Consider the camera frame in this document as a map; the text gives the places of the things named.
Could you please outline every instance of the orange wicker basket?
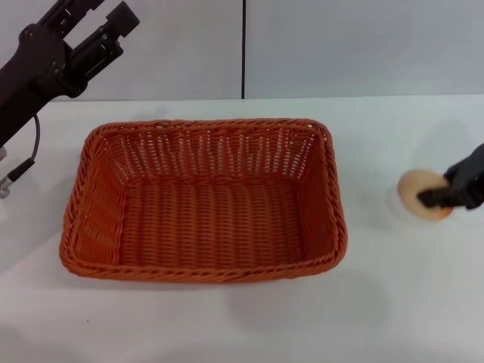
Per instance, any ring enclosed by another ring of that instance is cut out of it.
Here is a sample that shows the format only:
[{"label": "orange wicker basket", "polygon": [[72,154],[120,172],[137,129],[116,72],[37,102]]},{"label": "orange wicker basket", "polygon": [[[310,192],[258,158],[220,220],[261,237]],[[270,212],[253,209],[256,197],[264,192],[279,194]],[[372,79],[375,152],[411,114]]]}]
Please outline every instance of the orange wicker basket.
[{"label": "orange wicker basket", "polygon": [[252,282],[327,271],[346,241],[322,124],[160,120],[87,138],[60,258],[90,278]]}]

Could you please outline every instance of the table surface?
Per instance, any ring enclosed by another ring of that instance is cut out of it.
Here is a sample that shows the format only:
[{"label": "table surface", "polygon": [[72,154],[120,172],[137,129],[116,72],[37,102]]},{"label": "table surface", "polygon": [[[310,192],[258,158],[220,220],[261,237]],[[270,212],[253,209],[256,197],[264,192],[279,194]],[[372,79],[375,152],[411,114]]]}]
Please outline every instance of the table surface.
[{"label": "table surface", "polygon": [[[2,362],[438,362],[484,358],[484,208],[433,224],[396,196],[407,169],[444,172],[484,142],[484,96],[59,102],[36,164],[0,203]],[[334,137],[349,231],[328,273],[245,285],[143,284],[70,274],[58,257],[82,144],[146,119],[308,117]],[[34,125],[0,176],[28,157]]]}]

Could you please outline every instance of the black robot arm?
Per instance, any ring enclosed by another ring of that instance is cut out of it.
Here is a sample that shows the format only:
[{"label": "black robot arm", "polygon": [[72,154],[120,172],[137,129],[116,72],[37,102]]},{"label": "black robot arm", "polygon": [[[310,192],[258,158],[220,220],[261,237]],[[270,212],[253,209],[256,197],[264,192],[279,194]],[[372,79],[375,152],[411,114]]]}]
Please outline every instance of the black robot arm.
[{"label": "black robot arm", "polygon": [[444,174],[448,188],[428,189],[417,197],[426,207],[465,206],[475,209],[484,203],[484,144]]},{"label": "black robot arm", "polygon": [[87,11],[102,2],[59,0],[20,33],[15,55],[0,69],[0,147],[52,99],[82,94],[88,82],[123,53],[119,36],[126,37],[139,24],[125,2],[74,49],[64,41]]}]

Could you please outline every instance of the brown egg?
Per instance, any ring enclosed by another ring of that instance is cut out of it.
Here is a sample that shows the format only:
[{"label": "brown egg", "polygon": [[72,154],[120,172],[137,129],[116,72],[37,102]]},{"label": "brown egg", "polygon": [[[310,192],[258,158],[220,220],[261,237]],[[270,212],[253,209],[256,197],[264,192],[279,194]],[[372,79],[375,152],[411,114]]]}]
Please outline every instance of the brown egg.
[{"label": "brown egg", "polygon": [[428,208],[420,202],[417,195],[426,189],[448,186],[448,181],[440,174],[427,170],[410,170],[400,178],[398,190],[400,199],[410,213],[429,221],[439,221],[451,214],[453,208]]}]

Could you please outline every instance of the basket rim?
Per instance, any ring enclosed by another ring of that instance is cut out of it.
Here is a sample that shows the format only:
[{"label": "basket rim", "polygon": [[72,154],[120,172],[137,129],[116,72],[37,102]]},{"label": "basket rim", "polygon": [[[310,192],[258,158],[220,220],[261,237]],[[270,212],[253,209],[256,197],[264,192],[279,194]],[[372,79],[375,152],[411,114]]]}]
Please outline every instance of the basket rim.
[{"label": "basket rim", "polygon": [[[179,280],[189,281],[189,276],[206,276],[233,278],[233,280],[241,279],[253,275],[263,275],[267,273],[278,273],[284,278],[285,275],[291,275],[291,272],[306,268],[314,268],[315,266],[324,265],[324,269],[320,272],[327,271],[343,259],[347,247],[347,230],[343,215],[343,207],[340,198],[340,187],[338,184],[336,167],[329,174],[328,180],[334,185],[333,193],[330,195],[330,221],[332,226],[336,229],[337,235],[332,241],[332,249],[329,253],[319,256],[314,259],[308,259],[301,262],[295,262],[284,265],[264,265],[252,268],[179,268],[179,267],[160,267],[160,266],[128,266],[128,265],[109,265],[98,262],[86,262],[80,259],[74,252],[77,239],[79,237],[79,228],[76,225],[80,223],[79,214],[84,207],[86,201],[85,191],[90,185],[91,168],[92,168],[92,150],[95,150],[103,137],[116,133],[130,133],[130,132],[149,132],[150,130],[163,128],[164,132],[179,131],[181,128],[184,131],[195,131],[200,127],[204,130],[209,129],[214,132],[221,132],[227,128],[248,130],[248,129],[270,129],[274,127],[285,127],[293,131],[311,132],[314,135],[324,136],[323,152],[326,158],[329,158],[333,165],[335,165],[333,142],[331,134],[327,127],[313,119],[291,119],[291,118],[264,118],[264,119],[219,119],[219,120],[168,120],[156,119],[152,121],[143,122],[124,122],[124,123],[107,123],[94,129],[84,143],[82,156],[77,172],[76,182],[73,187],[69,203],[67,204],[66,212],[64,214],[64,228],[59,246],[60,259],[63,265],[71,272],[81,276],[92,276],[95,278],[112,278],[110,275],[132,274],[134,271],[137,275],[159,275],[163,277],[178,276]],[[127,278],[129,280],[149,281],[149,279]]]}]

